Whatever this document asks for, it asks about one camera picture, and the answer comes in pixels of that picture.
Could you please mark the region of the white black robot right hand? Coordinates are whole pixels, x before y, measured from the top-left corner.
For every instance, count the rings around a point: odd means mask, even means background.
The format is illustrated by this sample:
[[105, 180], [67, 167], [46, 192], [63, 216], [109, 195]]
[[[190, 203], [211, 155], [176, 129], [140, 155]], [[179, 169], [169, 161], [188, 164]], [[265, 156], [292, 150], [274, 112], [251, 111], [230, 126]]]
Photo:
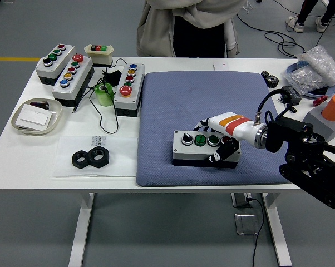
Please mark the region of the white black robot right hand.
[[206, 167], [235, 168], [240, 158], [240, 141], [245, 140], [253, 147], [262, 148], [260, 144], [260, 132], [263, 124], [256, 124], [251, 119], [233, 112], [227, 112], [214, 117], [201, 120], [195, 126], [194, 131], [204, 127], [218, 132], [224, 137], [221, 145], [206, 159], [203, 160]]

